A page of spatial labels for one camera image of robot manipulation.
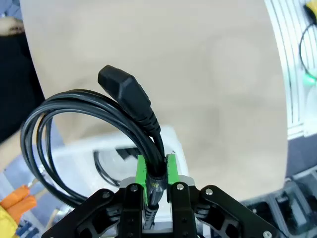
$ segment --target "green light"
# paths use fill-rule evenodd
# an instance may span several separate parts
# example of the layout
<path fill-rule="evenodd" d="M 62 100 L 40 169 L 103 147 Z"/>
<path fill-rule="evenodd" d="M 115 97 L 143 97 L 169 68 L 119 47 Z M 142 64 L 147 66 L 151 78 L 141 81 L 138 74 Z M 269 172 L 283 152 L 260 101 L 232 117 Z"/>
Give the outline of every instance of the green light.
<path fill-rule="evenodd" d="M 304 76 L 304 84 L 306 85 L 315 85 L 316 84 L 316 80 L 311 77 L 309 74 L 305 74 Z"/>

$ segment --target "person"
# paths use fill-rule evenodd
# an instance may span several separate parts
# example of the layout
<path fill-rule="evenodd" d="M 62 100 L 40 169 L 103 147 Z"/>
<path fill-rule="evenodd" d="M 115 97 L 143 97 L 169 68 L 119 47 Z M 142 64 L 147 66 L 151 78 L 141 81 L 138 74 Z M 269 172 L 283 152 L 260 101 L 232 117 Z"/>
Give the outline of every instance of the person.
<path fill-rule="evenodd" d="M 0 143 L 18 131 L 43 100 L 23 22 L 0 18 Z"/>

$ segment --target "person's hand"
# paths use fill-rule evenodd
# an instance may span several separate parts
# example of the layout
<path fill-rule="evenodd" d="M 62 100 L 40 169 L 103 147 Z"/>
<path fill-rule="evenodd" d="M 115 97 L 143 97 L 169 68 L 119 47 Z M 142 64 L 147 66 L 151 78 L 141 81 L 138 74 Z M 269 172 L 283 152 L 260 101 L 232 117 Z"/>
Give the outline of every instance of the person's hand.
<path fill-rule="evenodd" d="M 11 36 L 24 32 L 23 21 L 6 16 L 0 18 L 0 36 Z"/>

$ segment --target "silver screw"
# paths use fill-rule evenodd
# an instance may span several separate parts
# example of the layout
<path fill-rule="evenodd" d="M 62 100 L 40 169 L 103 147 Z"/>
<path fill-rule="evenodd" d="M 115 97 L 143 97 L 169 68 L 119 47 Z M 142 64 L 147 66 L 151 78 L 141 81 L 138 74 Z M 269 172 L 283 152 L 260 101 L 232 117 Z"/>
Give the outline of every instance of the silver screw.
<path fill-rule="evenodd" d="M 263 237 L 264 238 L 272 238 L 272 233 L 269 231 L 265 231 L 265 232 L 263 232 Z"/>
<path fill-rule="evenodd" d="M 137 185 L 132 185 L 131 187 L 130 187 L 130 190 L 132 191 L 132 192 L 135 192 L 135 191 L 137 191 L 138 190 L 138 187 L 137 187 Z"/>
<path fill-rule="evenodd" d="M 103 198 L 109 198 L 110 197 L 110 193 L 109 192 L 104 192 L 103 193 Z"/>
<path fill-rule="evenodd" d="M 182 185 L 181 183 L 179 183 L 177 186 L 176 186 L 177 190 L 183 190 L 184 189 L 184 185 Z"/>
<path fill-rule="evenodd" d="M 212 195 L 213 191 L 212 191 L 210 188 L 207 188 L 206 191 L 205 191 L 205 193 L 206 193 L 207 195 Z"/>

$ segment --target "beige tabletop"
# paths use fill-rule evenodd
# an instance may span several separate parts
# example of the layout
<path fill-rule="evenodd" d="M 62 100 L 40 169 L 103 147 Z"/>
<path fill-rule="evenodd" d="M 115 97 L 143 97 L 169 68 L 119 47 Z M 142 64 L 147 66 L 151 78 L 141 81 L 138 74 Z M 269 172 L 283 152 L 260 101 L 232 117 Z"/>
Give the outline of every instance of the beige tabletop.
<path fill-rule="evenodd" d="M 282 187 L 285 90 L 263 1 L 21 0 L 21 6 L 46 97 L 75 88 L 103 92 L 99 70 L 119 67 L 143 86 L 160 124 L 175 128 L 199 188 L 215 184 L 241 200 Z M 56 123 L 66 143 L 114 130 L 76 114 Z"/>

